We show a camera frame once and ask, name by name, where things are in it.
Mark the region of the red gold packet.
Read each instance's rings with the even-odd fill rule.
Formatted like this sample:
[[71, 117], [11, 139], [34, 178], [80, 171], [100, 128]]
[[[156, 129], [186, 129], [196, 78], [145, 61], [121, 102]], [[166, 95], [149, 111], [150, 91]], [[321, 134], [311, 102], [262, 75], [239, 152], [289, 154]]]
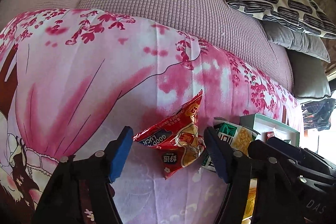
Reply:
[[269, 131], [266, 133], [266, 140], [272, 138], [275, 136], [275, 133], [273, 131]]

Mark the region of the white tray teal rim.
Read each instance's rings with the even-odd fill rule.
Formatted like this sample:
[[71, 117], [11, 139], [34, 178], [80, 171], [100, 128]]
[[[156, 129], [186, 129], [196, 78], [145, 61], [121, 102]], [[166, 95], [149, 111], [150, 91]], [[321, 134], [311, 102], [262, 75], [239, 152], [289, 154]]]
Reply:
[[240, 117], [240, 125], [259, 133], [257, 139], [266, 141], [267, 134], [272, 132], [275, 137], [298, 147], [300, 133], [288, 125], [262, 114], [251, 114]]

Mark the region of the green white cracker packet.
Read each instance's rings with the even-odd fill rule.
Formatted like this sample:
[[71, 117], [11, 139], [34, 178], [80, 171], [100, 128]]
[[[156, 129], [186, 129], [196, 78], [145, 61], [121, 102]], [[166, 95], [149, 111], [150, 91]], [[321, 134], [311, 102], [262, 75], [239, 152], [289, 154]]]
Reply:
[[221, 117], [213, 119], [212, 128], [221, 141], [227, 142], [231, 148], [248, 156], [248, 146], [255, 141], [260, 134], [252, 129], [234, 124]]

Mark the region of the red good luck snack packet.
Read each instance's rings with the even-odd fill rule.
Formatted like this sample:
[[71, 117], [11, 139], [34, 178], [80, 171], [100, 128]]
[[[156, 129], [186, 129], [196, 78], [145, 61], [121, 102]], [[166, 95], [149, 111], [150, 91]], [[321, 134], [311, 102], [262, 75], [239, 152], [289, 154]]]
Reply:
[[202, 97], [201, 90], [176, 113], [133, 137], [137, 143], [158, 151], [165, 179], [189, 166], [205, 150], [205, 142], [199, 135], [198, 127]]

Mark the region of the yellow soft bread packet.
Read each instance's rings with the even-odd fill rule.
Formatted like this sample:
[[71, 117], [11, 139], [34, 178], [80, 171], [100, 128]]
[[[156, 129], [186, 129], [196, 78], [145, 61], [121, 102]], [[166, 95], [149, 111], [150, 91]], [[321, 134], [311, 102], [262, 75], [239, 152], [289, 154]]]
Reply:
[[242, 223], [251, 223], [251, 218], [253, 215], [253, 210], [256, 200], [256, 189], [257, 189], [257, 179], [251, 179], [249, 185], [249, 193], [247, 198], [247, 203], [245, 206], [245, 211], [243, 215]]

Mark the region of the black metal rack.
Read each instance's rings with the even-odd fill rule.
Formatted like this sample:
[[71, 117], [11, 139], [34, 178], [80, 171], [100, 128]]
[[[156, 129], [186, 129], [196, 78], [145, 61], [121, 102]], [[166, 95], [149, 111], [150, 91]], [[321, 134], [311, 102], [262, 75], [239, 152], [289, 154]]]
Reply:
[[326, 98], [321, 101], [311, 101], [301, 105], [303, 125], [305, 130], [329, 130], [331, 114], [335, 109], [335, 99]]

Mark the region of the grey cushion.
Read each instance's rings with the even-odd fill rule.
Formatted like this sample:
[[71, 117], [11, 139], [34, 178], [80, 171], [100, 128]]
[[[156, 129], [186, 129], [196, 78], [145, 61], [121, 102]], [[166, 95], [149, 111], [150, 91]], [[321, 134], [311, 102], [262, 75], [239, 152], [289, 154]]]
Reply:
[[329, 53], [320, 37], [292, 31], [277, 22], [261, 23], [270, 42], [330, 63]]

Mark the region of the pink cartoon print cloth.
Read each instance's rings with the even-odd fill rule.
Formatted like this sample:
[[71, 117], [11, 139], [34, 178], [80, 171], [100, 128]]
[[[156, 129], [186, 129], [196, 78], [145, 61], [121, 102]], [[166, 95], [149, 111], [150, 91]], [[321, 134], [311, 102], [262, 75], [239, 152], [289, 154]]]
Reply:
[[260, 113], [303, 131], [292, 94], [235, 54], [152, 20], [96, 9], [24, 12], [1, 30], [1, 223], [30, 223], [64, 156], [125, 126], [185, 128], [177, 154], [135, 143], [114, 184], [125, 223], [212, 223], [226, 186], [201, 169], [216, 117]]

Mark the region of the beige patterned curtain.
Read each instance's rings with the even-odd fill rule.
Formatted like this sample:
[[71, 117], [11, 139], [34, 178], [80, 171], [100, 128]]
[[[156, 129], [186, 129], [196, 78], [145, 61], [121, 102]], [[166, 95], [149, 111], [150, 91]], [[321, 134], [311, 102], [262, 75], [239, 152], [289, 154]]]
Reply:
[[[324, 11], [324, 13], [335, 24], [335, 0], [314, 0], [316, 4]], [[335, 40], [324, 39], [322, 41], [329, 53], [330, 63], [324, 63], [323, 67], [327, 75], [335, 72]]]

